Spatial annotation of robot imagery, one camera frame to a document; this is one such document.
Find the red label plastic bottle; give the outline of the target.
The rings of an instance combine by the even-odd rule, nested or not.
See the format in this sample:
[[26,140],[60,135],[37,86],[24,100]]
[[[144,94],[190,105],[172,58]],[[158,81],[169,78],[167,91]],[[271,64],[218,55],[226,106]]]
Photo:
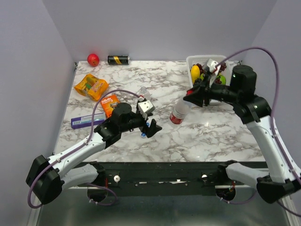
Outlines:
[[173,110],[171,111],[171,114],[173,114],[174,116],[184,120],[186,115],[190,111],[191,111],[191,103],[184,101],[183,98],[181,97],[177,101],[177,103],[174,106]]

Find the red bottle cap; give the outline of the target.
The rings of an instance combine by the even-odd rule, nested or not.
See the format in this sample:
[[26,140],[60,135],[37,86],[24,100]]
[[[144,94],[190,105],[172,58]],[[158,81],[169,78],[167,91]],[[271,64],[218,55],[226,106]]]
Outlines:
[[176,125],[179,125],[183,122],[183,119],[178,118],[178,117],[174,116],[173,114],[170,114],[169,119],[173,124],[176,124]]

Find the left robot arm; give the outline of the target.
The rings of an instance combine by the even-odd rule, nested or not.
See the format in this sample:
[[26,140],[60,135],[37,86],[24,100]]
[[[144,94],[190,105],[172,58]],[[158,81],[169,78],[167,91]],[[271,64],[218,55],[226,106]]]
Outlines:
[[60,193],[70,187],[81,184],[99,186],[104,182],[104,174],[93,163],[78,167],[85,159],[103,151],[121,139],[123,132],[138,128],[146,137],[150,138],[162,127],[152,120],[148,125],[148,117],[152,116],[155,107],[150,100],[138,101],[136,112],[128,103],[119,103],[112,111],[111,117],[92,129],[89,136],[69,149],[48,158],[40,155],[31,165],[26,183],[29,186],[28,204],[32,194],[42,205],[56,199]]

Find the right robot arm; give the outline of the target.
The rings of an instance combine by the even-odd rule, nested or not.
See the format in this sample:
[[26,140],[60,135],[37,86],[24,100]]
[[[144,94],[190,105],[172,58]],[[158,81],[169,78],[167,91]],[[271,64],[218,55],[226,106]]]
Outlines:
[[209,84],[211,76],[205,75],[201,82],[187,91],[184,101],[202,107],[208,100],[217,100],[233,107],[234,113],[255,138],[268,171],[263,172],[230,160],[218,166],[217,181],[223,185],[235,180],[258,192],[267,203],[300,190],[300,168],[289,157],[287,149],[271,124],[271,108],[263,97],[256,95],[257,74],[247,65],[234,66],[230,85]]

